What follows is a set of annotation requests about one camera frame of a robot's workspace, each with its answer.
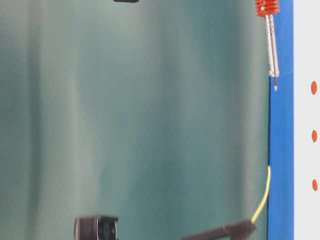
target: teal backdrop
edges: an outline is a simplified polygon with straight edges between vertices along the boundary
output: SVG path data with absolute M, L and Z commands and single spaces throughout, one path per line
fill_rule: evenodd
M 250 218 L 267 175 L 254 0 L 2 0 L 0 235 L 177 240 Z M 266 211 L 251 240 L 266 239 Z

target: cable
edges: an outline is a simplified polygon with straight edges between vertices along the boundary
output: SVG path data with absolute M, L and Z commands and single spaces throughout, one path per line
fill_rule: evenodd
M 257 210 L 255 211 L 255 213 L 253 214 L 253 216 L 251 218 L 252 224 L 256 223 L 257 218 L 259 217 L 260 213 L 264 209 L 264 206 L 266 205 L 268 195 L 269 195 L 269 189 L 270 189 L 270 180 L 271 180 L 271 167 L 268 166 L 268 175 L 267 175 L 267 179 L 266 179 L 264 196 L 262 198 L 262 201 L 260 202 L 260 205 L 258 206 Z

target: blue edge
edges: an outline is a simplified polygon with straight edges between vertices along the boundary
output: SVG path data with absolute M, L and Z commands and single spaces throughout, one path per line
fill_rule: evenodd
M 294 0 L 275 15 L 280 77 L 270 88 L 268 240 L 294 239 Z

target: blurry black object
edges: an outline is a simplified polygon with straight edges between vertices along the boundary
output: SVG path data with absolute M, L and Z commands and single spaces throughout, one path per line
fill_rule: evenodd
M 225 225 L 210 231 L 205 231 L 180 240 L 214 240 L 230 237 L 230 240 L 246 240 L 256 230 L 256 226 L 250 220 L 241 221 L 231 225 Z
M 139 0 L 113 0 L 115 2 L 120 2 L 120 3 L 137 3 Z
M 74 240 L 118 240 L 117 217 L 82 216 L 74 221 Z

